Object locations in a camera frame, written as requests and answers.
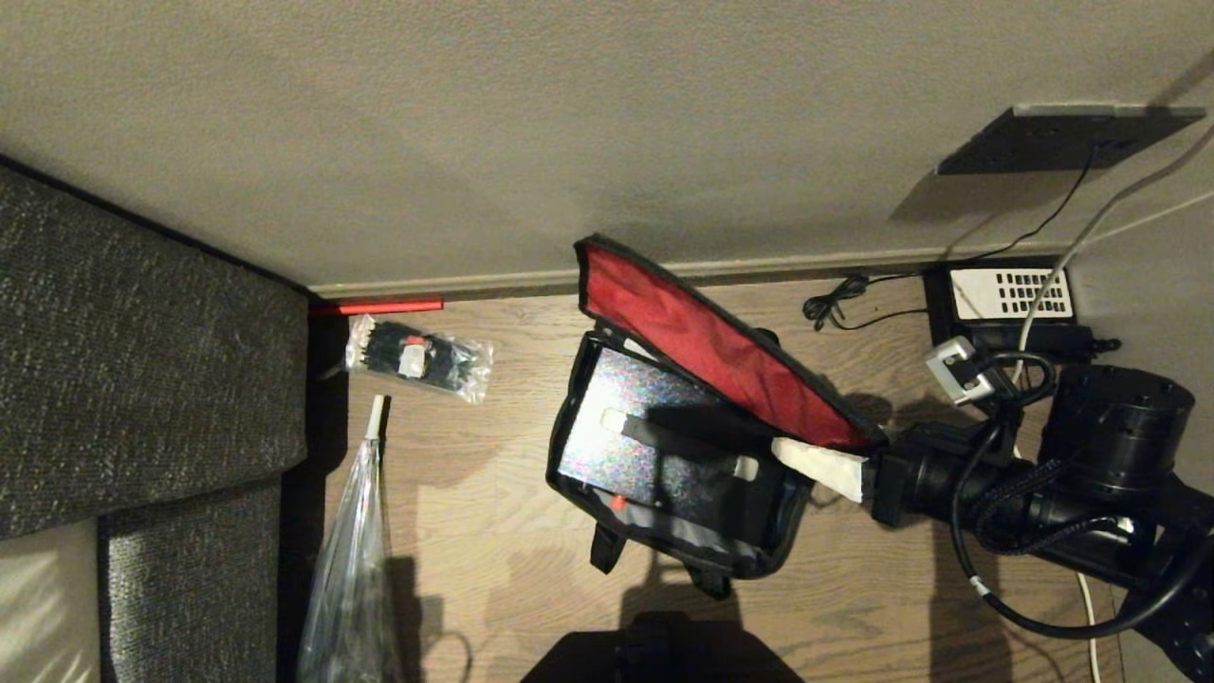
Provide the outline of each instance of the red bag flap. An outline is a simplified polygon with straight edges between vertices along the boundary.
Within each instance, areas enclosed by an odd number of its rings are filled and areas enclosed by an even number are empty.
[[[574,249],[584,313],[802,442],[850,451],[884,442],[822,380],[662,266],[597,234]]]

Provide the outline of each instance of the wall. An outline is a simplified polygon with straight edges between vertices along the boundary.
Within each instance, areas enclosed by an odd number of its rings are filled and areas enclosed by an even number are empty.
[[[0,153],[329,292],[567,280],[594,229],[702,269],[924,257],[1072,181],[931,176],[999,112],[1208,103],[1212,34],[1191,0],[17,0]]]
[[[1176,474],[1214,494],[1214,198],[1093,243],[1071,274],[1083,320],[1124,341],[1107,363],[1163,375],[1196,395]],[[1121,638],[1127,681],[1186,681],[1145,638]]]

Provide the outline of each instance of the plastic bag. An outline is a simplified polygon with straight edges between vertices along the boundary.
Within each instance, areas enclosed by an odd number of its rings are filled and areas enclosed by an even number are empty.
[[[369,314],[354,318],[346,370],[368,370],[480,404],[489,387],[493,345],[455,338]]]
[[[385,571],[380,496],[380,416],[375,397],[367,438],[358,449],[312,581],[304,622],[301,683],[403,681]]]

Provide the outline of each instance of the power adapter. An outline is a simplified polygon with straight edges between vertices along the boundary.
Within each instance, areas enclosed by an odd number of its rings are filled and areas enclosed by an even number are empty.
[[[1046,286],[1051,269],[1045,258],[959,261],[929,269],[923,286],[932,345],[964,336],[980,349],[1016,349],[1033,300],[1045,288],[1026,351],[1057,363],[1085,364],[1121,348],[1121,341],[1097,340],[1091,328],[1079,324],[1066,271]]]

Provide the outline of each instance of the black bag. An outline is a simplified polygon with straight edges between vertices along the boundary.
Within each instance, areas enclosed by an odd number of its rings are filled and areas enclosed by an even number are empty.
[[[552,429],[548,483],[597,522],[591,564],[609,573],[634,540],[717,598],[731,577],[775,573],[812,483],[771,455],[771,440],[863,455],[883,433],[657,263],[600,235],[574,249],[579,306],[597,324]]]

